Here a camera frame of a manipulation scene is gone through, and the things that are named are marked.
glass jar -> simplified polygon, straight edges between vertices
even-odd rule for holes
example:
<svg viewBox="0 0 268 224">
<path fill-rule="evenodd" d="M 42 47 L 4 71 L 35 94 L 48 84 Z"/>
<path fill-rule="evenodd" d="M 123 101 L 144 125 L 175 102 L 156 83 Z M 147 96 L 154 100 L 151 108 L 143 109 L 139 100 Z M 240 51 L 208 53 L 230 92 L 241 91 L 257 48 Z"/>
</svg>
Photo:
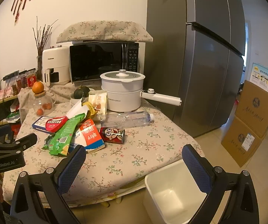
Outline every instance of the glass jar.
<svg viewBox="0 0 268 224">
<path fill-rule="evenodd" d="M 33 84 L 36 82 L 35 68 L 30 69 L 26 72 L 27 84 L 29 88 L 32 88 Z"/>
<path fill-rule="evenodd" d="M 21 81 L 21 77 L 20 77 L 20 75 L 17 75 L 17 76 L 15 77 L 15 81 L 16 81 L 16 85 L 17 85 L 18 93 L 20 93 L 21 88 L 22 88 L 22 81 Z"/>
<path fill-rule="evenodd" d="M 26 77 L 26 72 L 27 72 L 27 71 L 21 71 L 21 72 L 19 73 L 19 75 L 20 75 L 20 77 L 21 77 L 22 88 L 26 88 L 26 87 L 28 87 L 27 77 Z"/>
<path fill-rule="evenodd" d="M 46 95 L 44 90 L 42 93 L 34 95 L 33 109 L 37 116 L 44 116 L 50 114 L 54 110 L 52 98 Z"/>
<path fill-rule="evenodd" d="M 13 95 L 18 95 L 18 88 L 16 85 L 15 78 L 11 78 L 9 84 L 10 84 L 11 91 L 12 91 Z"/>
</svg>

bowl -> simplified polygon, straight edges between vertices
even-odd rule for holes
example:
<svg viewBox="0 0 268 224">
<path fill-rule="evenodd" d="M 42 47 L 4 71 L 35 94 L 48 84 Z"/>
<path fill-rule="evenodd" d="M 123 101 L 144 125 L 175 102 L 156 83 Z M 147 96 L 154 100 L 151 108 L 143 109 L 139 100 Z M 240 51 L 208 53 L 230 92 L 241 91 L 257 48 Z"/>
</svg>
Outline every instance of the bowl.
<svg viewBox="0 0 268 224">
<path fill-rule="evenodd" d="M 82 98 L 82 99 L 74 99 L 74 93 L 71 94 L 71 106 L 74 106 L 79 100 L 82 100 L 83 102 L 87 102 L 88 101 L 88 97 L 87 98 Z"/>
</svg>

bottle cap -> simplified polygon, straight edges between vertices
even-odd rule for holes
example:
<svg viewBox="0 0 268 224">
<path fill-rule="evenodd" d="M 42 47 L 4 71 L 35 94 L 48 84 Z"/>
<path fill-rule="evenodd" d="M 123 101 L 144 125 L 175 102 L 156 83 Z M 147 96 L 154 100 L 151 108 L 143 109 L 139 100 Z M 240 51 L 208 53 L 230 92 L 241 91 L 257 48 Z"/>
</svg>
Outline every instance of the bottle cap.
<svg viewBox="0 0 268 224">
<path fill-rule="evenodd" d="M 149 114 L 149 115 L 150 115 L 151 121 L 154 121 L 154 115 L 153 114 Z"/>
</svg>

white trash bin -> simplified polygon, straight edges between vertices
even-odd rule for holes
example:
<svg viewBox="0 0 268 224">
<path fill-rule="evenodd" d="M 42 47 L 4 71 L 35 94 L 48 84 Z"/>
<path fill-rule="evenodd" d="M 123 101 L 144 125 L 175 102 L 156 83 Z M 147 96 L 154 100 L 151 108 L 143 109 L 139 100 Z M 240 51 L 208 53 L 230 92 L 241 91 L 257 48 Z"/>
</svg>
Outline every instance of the white trash bin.
<svg viewBox="0 0 268 224">
<path fill-rule="evenodd" d="M 185 224 L 206 197 L 199 190 L 183 160 L 145 177 L 143 204 L 153 224 Z"/>
</svg>

doorway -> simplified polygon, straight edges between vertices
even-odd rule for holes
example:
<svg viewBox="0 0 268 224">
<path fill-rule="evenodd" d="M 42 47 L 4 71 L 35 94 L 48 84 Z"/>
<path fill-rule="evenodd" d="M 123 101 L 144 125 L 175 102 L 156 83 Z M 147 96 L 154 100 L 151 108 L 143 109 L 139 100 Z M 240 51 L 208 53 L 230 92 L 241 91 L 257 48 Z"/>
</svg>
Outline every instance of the doorway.
<svg viewBox="0 0 268 224">
<path fill-rule="evenodd" d="M 241 83 L 247 79 L 248 69 L 249 69 L 249 60 L 250 60 L 250 21 L 245 21 L 245 32 L 246 32 L 246 41 L 245 41 L 245 55 L 242 55 L 244 60 L 243 72 L 241 77 Z"/>
</svg>

